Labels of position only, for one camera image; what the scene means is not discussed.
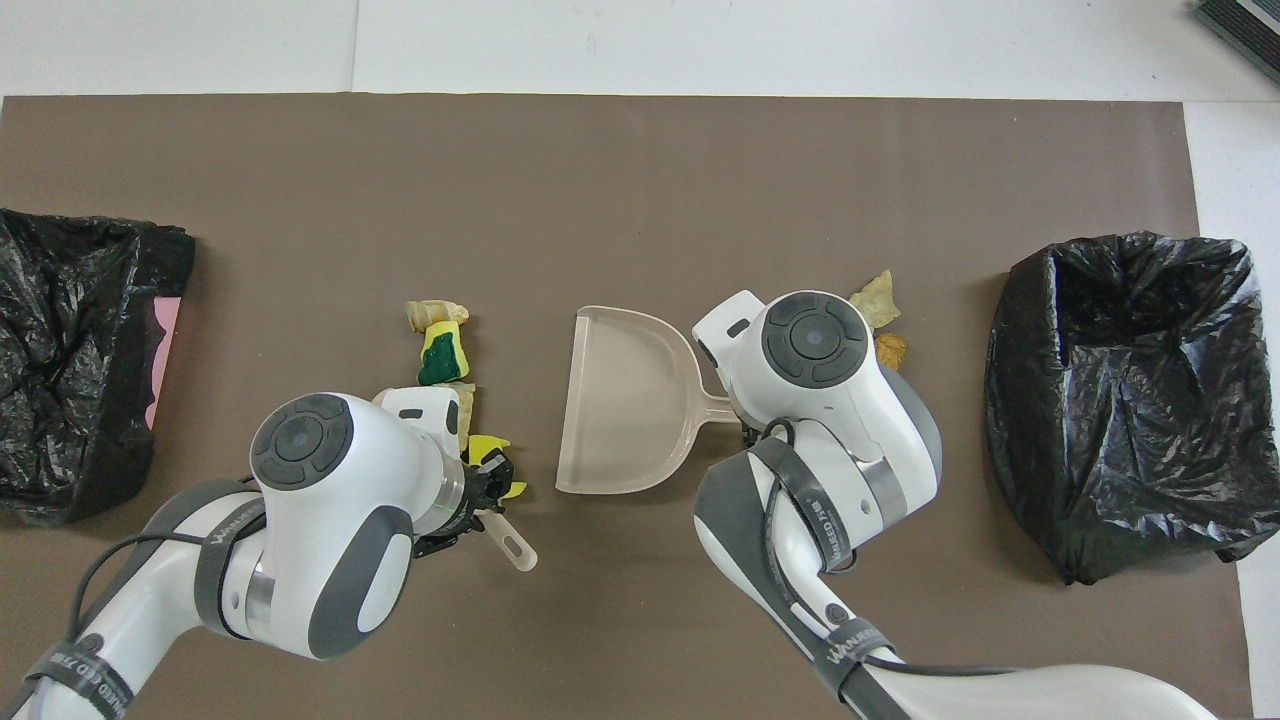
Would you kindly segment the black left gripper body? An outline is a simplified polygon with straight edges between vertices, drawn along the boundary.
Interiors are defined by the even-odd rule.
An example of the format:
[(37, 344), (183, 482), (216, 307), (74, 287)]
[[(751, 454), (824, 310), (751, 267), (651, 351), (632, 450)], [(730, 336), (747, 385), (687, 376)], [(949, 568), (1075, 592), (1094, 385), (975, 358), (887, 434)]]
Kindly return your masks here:
[(486, 530), (483, 519), (477, 519), (477, 514), (481, 511), (488, 511), (497, 509), (500, 503), (499, 498), (488, 498), (483, 491), (483, 480), (477, 474), (477, 468), (465, 466), (463, 468), (463, 502), (458, 507), (457, 523), (454, 528), (461, 528), (465, 525), (480, 525), (480, 533)]

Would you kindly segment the notched yellow sponge piece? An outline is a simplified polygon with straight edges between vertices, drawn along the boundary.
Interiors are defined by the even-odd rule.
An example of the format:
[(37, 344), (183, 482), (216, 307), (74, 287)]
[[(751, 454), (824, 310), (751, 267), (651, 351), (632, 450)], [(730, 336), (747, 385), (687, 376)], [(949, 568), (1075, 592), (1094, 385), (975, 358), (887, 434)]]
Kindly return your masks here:
[[(500, 438), (498, 436), (471, 434), (468, 437), (468, 447), (467, 447), (468, 464), (472, 468), (477, 468), (483, 461), (484, 456), (493, 450), (503, 450), (506, 452), (506, 456), (508, 457), (509, 454), (507, 452), (507, 450), (509, 447), (511, 442), (506, 438)], [(529, 484), (525, 480), (517, 480), (515, 478), (515, 484), (511, 495), (503, 500), (520, 497), (526, 491), (527, 487)]]

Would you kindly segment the beige hand brush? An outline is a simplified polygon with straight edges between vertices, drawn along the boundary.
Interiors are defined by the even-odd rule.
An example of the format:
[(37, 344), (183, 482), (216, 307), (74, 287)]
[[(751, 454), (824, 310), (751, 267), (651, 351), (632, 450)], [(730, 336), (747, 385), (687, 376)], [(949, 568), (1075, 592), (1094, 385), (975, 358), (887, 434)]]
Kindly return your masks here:
[[(429, 445), (428, 477), (439, 479), (440, 487), (428, 509), (412, 511), (413, 538), (445, 534), (454, 530), (457, 512), (465, 497), (465, 466), (468, 437), (472, 430), (458, 434), (460, 401), (451, 383), (443, 386), (417, 386), (389, 388), (375, 396), (375, 405), (399, 418)], [(538, 564), (538, 553), (506, 519), (506, 506), (500, 498), (497, 509), (481, 511), (488, 536), (500, 552), (520, 571), (530, 571)]]

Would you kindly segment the yellow and green sponge piece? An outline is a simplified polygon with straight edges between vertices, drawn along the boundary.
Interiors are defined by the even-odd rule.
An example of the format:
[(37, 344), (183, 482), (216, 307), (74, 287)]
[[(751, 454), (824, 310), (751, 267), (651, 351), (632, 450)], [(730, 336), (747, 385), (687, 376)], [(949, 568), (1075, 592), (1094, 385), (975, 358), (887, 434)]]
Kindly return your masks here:
[(421, 386), (438, 386), (463, 379), (470, 373), (460, 323), (453, 320), (430, 324), (424, 336), (421, 364), (417, 374)]

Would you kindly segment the beige plastic dustpan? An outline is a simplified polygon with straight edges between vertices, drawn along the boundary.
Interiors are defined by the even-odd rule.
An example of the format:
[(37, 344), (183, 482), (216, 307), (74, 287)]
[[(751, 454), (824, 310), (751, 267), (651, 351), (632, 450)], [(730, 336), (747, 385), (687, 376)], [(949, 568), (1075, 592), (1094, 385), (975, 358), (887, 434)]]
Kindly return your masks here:
[(709, 395), (686, 338), (657, 316), (622, 307), (576, 311), (556, 488), (630, 495), (675, 474), (707, 423), (737, 424)]

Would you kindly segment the tall black bag bin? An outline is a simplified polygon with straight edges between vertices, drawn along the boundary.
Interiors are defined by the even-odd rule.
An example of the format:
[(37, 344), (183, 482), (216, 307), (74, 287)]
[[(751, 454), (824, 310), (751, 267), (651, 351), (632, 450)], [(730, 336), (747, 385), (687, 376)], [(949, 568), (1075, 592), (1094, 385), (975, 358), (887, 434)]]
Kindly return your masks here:
[(1280, 536), (1263, 306), (1235, 240), (1135, 232), (1012, 266), (986, 368), (992, 468), (1065, 583)]

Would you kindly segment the pink bin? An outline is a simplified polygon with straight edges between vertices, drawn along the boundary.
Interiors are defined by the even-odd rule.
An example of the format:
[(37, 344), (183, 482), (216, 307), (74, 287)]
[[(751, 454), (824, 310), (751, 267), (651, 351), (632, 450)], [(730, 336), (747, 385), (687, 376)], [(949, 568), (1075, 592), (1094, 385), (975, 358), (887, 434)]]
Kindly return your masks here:
[(157, 296), (154, 300), (154, 318), (160, 332), (159, 342), (152, 357), (151, 392), (152, 400), (145, 411), (145, 421), (150, 430), (155, 428), (155, 416), (160, 398), (166, 363), (172, 351), (172, 342), (177, 327), (182, 297)]

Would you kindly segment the flat black trash bag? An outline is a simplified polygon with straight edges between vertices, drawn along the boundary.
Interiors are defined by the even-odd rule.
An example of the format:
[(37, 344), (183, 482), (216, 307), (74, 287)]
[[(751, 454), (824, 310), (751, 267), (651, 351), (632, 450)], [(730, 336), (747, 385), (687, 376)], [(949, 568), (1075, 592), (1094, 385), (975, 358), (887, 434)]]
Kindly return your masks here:
[(0, 511), (60, 527), (141, 491), (157, 302), (196, 249), (180, 227), (0, 208)]

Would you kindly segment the brown table mat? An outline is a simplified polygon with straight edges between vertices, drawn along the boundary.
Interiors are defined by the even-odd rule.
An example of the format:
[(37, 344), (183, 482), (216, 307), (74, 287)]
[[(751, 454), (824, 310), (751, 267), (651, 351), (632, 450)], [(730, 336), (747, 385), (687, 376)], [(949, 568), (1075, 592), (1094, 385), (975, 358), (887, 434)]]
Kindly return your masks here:
[(984, 369), (1010, 266), (1048, 243), (1199, 232), (1176, 104), (209, 95), (10, 97), (0, 208), (180, 225), (198, 241), (137, 497), (49, 529), (0, 512), (0, 706), (61, 637), (83, 570), (174, 493), (238, 477), (316, 391), (410, 386), (403, 305), (471, 311), (474, 425), (527, 492), (516, 571), (484, 536), (413, 564), (332, 664), (196, 630), (128, 720), (849, 720), (692, 527), (704, 427), (636, 495), (556, 491), (573, 315), (689, 332), (740, 290), (840, 296), (883, 269), (904, 375), (943, 437), (938, 497), (832, 585), (911, 662), (1107, 664), (1253, 714), (1236, 569), (1202, 553), (1065, 585), (989, 474)]

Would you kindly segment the dark grey ribbed box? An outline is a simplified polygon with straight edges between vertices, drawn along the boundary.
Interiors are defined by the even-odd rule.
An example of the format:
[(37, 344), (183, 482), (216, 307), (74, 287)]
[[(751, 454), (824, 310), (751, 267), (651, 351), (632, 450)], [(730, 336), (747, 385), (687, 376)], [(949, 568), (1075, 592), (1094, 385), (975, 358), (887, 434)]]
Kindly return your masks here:
[(1199, 0), (1193, 15), (1280, 86), (1280, 0)]

